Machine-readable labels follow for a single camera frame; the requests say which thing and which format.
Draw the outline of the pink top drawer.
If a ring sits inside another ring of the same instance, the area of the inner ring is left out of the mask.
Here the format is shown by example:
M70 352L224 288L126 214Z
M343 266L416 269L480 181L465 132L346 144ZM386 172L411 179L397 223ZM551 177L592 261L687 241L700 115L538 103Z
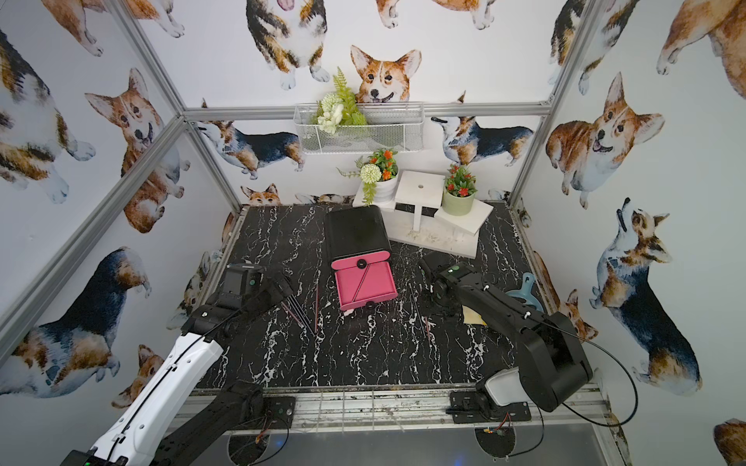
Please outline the pink top drawer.
M350 268L365 269L371 263L385 262L390 259L390 252L387 250L377 250L368 254L359 254L358 256L349 256L337 258L331 262L331 268L335 271L346 270Z

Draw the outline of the black drawer cabinet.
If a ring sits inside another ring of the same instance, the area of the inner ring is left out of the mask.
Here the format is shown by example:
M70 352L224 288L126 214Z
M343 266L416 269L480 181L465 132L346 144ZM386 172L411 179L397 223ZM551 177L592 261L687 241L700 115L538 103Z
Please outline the black drawer cabinet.
M336 210L324 218L330 262L373 252L390 252L390 241L378 206Z

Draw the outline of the red pencil group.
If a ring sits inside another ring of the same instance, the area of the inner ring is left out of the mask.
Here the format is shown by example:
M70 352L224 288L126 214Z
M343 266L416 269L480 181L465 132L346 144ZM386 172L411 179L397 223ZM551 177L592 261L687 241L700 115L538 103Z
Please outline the red pencil group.
M425 341L427 343L431 342L431 324L429 323L429 319L426 316L422 316L422 322L423 322L423 329L425 331Z

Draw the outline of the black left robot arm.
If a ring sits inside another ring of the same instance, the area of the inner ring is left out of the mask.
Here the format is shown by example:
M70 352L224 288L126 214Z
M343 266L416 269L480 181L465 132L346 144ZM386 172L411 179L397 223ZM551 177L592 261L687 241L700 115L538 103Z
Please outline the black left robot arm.
M285 274L231 264L219 289L183 326L157 374L94 445L72 450L65 465L188 465L217 438L245 423L266 423L262 390L237 382L177 430L169 429L192 390L223 354L218 338L237 318L255 320L293 296Z

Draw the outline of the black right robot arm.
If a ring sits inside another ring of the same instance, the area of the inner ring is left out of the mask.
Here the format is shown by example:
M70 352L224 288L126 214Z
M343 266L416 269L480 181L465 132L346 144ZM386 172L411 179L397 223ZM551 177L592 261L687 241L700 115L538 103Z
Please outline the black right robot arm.
M427 254L419 266L434 304L449 311L468 308L512 343L515 366L477 384L490 407L530 402L553 412L592 380L589 359L565 315L526 306L448 254Z

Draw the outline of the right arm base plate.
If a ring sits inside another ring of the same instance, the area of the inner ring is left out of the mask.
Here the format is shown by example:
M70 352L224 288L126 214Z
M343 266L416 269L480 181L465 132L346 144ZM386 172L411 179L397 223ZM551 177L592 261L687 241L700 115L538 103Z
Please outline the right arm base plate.
M456 424L468 423L501 423L501 421L532 420L532 413L527 403L513 403L499 406L487 396L477 391L452 391L449 395L450 405L445 413L453 418Z

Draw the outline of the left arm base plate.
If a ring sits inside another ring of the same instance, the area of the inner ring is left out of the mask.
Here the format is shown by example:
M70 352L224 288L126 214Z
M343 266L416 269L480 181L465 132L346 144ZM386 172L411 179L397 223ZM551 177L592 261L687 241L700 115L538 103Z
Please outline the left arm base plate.
M295 410L296 398L293 396L240 399L221 408L217 427L223 432L290 428Z

